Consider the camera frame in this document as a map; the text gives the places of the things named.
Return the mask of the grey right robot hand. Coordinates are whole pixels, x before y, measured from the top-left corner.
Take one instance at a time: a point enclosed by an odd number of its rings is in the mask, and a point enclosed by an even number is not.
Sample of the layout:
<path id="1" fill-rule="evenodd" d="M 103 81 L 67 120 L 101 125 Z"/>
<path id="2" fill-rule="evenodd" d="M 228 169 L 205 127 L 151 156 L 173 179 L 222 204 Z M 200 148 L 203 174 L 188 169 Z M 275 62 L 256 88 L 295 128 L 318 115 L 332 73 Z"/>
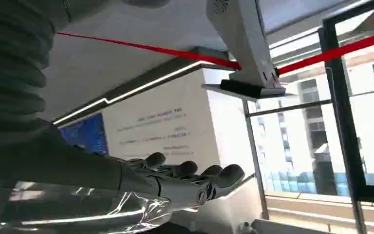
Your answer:
<path id="1" fill-rule="evenodd" d="M 163 156 L 152 154 L 139 163 L 101 156 L 69 145 L 57 127 L 42 119 L 0 122 L 0 187 L 19 182 L 83 187 L 112 194 L 136 192 L 167 199 L 175 210 L 197 207 L 228 195 L 241 183 L 236 164 L 209 167 L 195 175 L 184 165 L 156 171 Z"/>

